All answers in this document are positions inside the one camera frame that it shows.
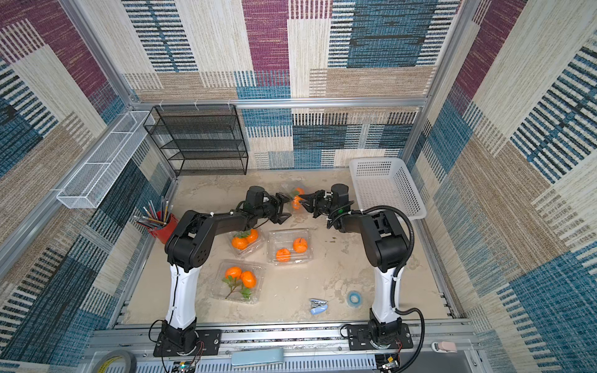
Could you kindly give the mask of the orange pair with leaves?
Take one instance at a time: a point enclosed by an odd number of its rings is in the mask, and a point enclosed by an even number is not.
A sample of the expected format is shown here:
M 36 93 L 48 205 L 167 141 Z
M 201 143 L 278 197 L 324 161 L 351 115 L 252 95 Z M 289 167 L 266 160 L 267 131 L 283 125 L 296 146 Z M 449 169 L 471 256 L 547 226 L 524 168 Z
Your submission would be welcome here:
M 297 187 L 297 188 L 295 188 L 295 189 L 294 189 L 294 190 L 291 192 L 291 195 L 292 195 L 292 197 L 293 197 L 293 201 L 292 201 L 292 207 L 293 207 L 295 210 L 299 210 L 299 209 L 302 207 L 302 206 L 300 205 L 300 203 L 298 202 L 298 199 L 300 199 L 300 198 L 301 198 L 301 197 L 300 197 L 300 195 L 301 195 L 301 194 L 304 194 L 304 193 L 305 193 L 305 191 L 304 191 L 304 190 L 303 190 L 303 188 L 301 188 L 301 187 Z

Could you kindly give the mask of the white plastic perforated basket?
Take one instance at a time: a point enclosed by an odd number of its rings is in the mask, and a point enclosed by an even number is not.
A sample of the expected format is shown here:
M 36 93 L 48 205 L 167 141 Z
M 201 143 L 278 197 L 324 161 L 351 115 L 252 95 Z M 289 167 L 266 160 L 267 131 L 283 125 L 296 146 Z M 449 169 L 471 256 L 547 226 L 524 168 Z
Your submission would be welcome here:
M 400 209 L 410 220 L 427 217 L 418 188 L 402 159 L 353 159 L 349 169 L 359 208 L 389 205 Z

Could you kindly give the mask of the clear clamshell container back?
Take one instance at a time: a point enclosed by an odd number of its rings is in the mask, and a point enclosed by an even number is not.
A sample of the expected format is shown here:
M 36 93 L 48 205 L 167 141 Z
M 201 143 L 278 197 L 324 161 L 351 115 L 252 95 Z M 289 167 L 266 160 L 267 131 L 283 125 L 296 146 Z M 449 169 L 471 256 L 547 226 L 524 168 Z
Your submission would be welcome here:
M 281 189 L 291 198 L 290 205 L 293 211 L 300 211 L 303 208 L 300 195 L 306 193 L 306 185 L 302 181 L 286 181 L 281 184 Z

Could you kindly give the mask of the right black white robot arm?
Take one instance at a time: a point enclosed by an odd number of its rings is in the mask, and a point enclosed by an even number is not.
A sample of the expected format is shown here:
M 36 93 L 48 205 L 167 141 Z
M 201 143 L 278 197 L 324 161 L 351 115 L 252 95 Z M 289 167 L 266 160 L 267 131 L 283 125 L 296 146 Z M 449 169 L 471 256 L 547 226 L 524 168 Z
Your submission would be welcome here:
M 398 309 L 400 280 L 414 251 L 414 228 L 409 218 L 397 208 L 380 205 L 354 210 L 349 188 L 334 184 L 330 191 L 300 194 L 300 205 L 314 218 L 326 217 L 326 226 L 341 233 L 361 235 L 365 256 L 374 268 L 375 295 L 365 329 L 348 327 L 349 337 L 361 339 L 371 348 L 393 345 L 412 348 L 413 342 L 402 317 L 409 312 Z

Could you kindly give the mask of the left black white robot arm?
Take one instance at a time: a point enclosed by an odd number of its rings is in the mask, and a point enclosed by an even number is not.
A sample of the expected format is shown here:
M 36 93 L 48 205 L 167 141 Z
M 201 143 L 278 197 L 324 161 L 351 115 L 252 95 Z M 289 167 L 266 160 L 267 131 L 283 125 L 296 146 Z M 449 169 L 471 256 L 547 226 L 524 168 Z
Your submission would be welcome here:
M 256 228 L 261 219 L 281 225 L 288 218 L 287 194 L 270 195 L 261 186 L 251 186 L 245 200 L 226 213 L 186 211 L 165 245 L 171 274 L 168 312 L 161 322 L 154 357 L 195 355 L 200 347 L 217 347 L 197 331 L 195 299 L 202 266 L 208 260 L 216 236 Z

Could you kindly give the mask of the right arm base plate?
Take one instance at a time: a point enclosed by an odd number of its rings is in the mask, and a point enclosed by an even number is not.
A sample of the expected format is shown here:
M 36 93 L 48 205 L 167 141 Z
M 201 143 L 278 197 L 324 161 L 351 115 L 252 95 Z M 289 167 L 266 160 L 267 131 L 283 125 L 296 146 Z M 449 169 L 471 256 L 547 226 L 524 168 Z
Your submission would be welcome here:
M 414 347 L 409 326 L 400 320 L 376 326 L 371 324 L 345 324 L 340 335 L 348 341 L 351 351 L 398 350 Z

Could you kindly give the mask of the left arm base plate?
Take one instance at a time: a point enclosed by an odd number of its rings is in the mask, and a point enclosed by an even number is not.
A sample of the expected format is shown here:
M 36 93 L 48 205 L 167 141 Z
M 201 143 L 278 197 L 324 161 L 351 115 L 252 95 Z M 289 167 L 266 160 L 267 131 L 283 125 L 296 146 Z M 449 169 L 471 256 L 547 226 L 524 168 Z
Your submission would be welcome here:
M 216 356 L 222 338 L 221 329 L 161 331 L 153 357 L 200 357 Z

